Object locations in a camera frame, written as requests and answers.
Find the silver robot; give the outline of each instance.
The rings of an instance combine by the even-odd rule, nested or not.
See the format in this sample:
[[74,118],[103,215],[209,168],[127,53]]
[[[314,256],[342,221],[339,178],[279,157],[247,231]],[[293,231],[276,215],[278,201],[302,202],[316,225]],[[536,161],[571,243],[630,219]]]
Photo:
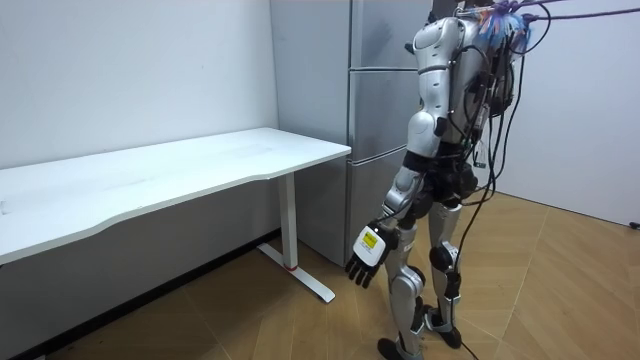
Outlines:
[[[465,5],[487,4],[467,1]],[[365,288],[380,265],[386,268],[391,311],[399,335],[395,341],[381,339],[378,350],[390,360],[423,359],[421,340],[425,331],[439,333],[453,348],[461,346],[454,314],[460,301],[461,276],[458,249],[451,239],[462,201],[478,186],[465,160],[479,142],[485,121],[502,114],[513,96],[511,63],[515,55],[508,51],[512,49],[510,44],[492,46],[488,37],[481,36],[478,17],[455,8],[452,1],[435,0],[433,11],[448,11],[448,17],[437,19],[432,11],[430,23],[406,46],[417,58],[423,108],[409,121],[407,154],[381,215],[363,230],[363,234],[375,232],[386,248],[375,263],[356,251],[346,266],[349,277]],[[505,39],[514,37],[507,33]],[[426,282],[424,274],[407,264],[416,220],[427,215],[429,260],[438,298],[434,307],[423,305],[420,297]],[[354,250],[358,246],[373,248],[376,240],[372,241],[359,238]]]

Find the wooden floor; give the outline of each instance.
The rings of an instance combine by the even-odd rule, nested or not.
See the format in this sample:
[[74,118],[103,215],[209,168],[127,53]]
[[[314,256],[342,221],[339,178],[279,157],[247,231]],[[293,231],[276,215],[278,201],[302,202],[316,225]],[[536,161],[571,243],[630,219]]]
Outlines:
[[[423,222],[411,263],[430,278],[426,234]],[[329,305],[253,251],[48,359],[379,359],[377,339],[396,334],[386,273],[364,290],[300,252],[336,293]],[[640,232],[496,195],[463,254],[458,327],[481,360],[640,359]],[[426,359],[471,358],[437,336],[424,346]]]

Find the white label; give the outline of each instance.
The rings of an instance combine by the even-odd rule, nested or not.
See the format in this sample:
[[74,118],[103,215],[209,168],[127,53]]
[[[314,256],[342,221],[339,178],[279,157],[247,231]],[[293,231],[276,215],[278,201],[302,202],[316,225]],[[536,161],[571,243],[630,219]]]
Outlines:
[[376,266],[387,244],[372,228],[365,226],[353,244],[353,252],[369,266]]

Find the baseboard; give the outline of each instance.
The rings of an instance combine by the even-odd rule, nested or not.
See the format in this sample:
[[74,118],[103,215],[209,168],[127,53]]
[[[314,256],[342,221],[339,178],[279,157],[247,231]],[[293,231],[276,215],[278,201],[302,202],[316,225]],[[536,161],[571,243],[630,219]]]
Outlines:
[[280,229],[271,231],[268,234],[262,235],[261,237],[240,246],[239,248],[232,250],[204,265],[201,265],[189,272],[186,272],[174,279],[167,281],[166,283],[147,291],[146,293],[139,295],[123,304],[120,304],[114,307],[111,310],[108,310],[105,313],[102,313],[91,320],[85,321],[84,323],[63,332],[60,335],[57,335],[41,344],[38,344],[32,347],[29,350],[26,350],[9,360],[34,360],[40,356],[51,354],[57,350],[62,349],[65,346],[73,343],[74,341],[86,336],[101,327],[108,325],[109,323],[118,320],[119,318],[141,308],[142,306],[184,286],[185,284],[215,270],[216,268],[234,260],[249,251],[258,247],[258,245],[263,244],[269,240],[272,240],[276,237],[280,236]]

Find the white desk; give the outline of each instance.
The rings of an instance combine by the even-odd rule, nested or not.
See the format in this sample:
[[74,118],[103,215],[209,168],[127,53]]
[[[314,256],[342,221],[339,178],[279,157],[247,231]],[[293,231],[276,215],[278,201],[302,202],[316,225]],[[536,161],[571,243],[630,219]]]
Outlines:
[[284,255],[266,244],[260,250],[329,302],[333,292],[297,267],[293,172],[350,152],[261,128],[0,170],[0,264],[151,211],[278,177]]

